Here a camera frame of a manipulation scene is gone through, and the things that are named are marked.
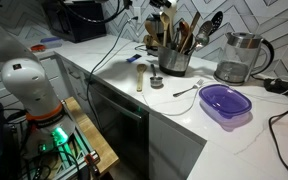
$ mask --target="glass kettle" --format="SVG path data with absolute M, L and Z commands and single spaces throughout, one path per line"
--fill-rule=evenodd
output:
M 242 85 L 250 75 L 263 72 L 274 59 L 274 48 L 262 36 L 229 32 L 214 78 L 229 85 Z M 261 66 L 255 67 L 260 51 L 264 50 L 266 59 Z

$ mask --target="dishwasher handle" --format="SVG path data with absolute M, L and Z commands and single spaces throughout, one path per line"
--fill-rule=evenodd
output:
M 121 113 L 123 113 L 124 115 L 138 121 L 138 122 L 142 122 L 142 116 L 138 115 L 126 108 L 124 108 L 123 106 L 117 104 L 116 102 L 110 100 L 109 98 L 105 97 L 104 95 L 100 94 L 99 92 L 97 93 L 98 95 L 100 95 L 105 101 L 107 101 L 114 109 L 120 111 Z

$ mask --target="tile backsplash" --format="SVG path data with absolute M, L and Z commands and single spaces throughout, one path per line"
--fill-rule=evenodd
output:
M 104 16 L 111 16 L 118 0 L 103 3 Z M 52 36 L 43 19 L 37 0 L 1 0 L 0 24 L 21 42 Z M 107 23 L 109 34 L 118 35 L 127 19 L 134 16 L 133 7 L 140 7 L 142 23 L 132 22 L 122 32 L 122 37 L 142 42 L 147 34 L 144 20 L 152 12 L 160 9 L 149 5 L 149 1 L 133 0 L 130 10 L 124 11 L 116 19 Z M 174 26 L 184 19 L 191 22 L 196 11 L 201 13 L 194 34 L 206 20 L 210 20 L 217 11 L 223 11 L 221 27 L 210 37 L 210 43 L 193 56 L 218 62 L 227 38 L 226 32 L 252 32 L 262 35 L 275 49 L 275 58 L 265 74 L 270 76 L 288 76 L 288 0 L 178 0 Z

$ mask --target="dishwasher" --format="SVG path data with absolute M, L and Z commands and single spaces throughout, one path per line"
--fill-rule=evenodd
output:
M 149 177 L 149 113 L 126 95 L 92 80 L 89 88 L 103 137 L 121 162 Z

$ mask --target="white countertop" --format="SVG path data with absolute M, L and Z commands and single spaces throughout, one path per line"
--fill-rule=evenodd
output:
M 63 42 L 61 48 L 48 51 L 55 51 L 74 64 L 91 71 L 111 49 L 115 40 L 115 36 L 108 35 L 78 44 Z M 158 69 L 156 57 L 134 50 L 138 45 L 140 44 L 120 39 L 106 60 L 112 58 L 95 74 L 148 108 L 162 114 L 181 113 L 191 106 L 196 91 L 189 91 L 177 98 L 172 96 L 174 93 L 192 87 L 199 79 L 204 79 L 208 84 L 217 83 L 212 76 L 217 65 L 214 62 L 192 57 L 186 75 L 173 77 Z M 142 57 L 133 63 L 126 62 L 126 58 L 134 54 Z M 150 62 L 156 65 L 157 74 L 164 77 L 162 89 L 150 87 Z M 136 91 L 138 64 L 147 65 L 142 92 Z M 201 109 L 198 95 L 188 112 L 179 116 L 165 115 L 207 140 L 188 179 L 288 179 L 288 171 L 278 158 L 268 129 L 268 119 L 271 116 L 288 110 L 288 98 L 267 92 L 260 87 L 260 83 L 251 80 L 243 86 L 233 87 L 251 100 L 253 119 L 232 132 L 223 130 Z M 288 115 L 274 124 L 274 131 L 282 156 L 288 164 Z

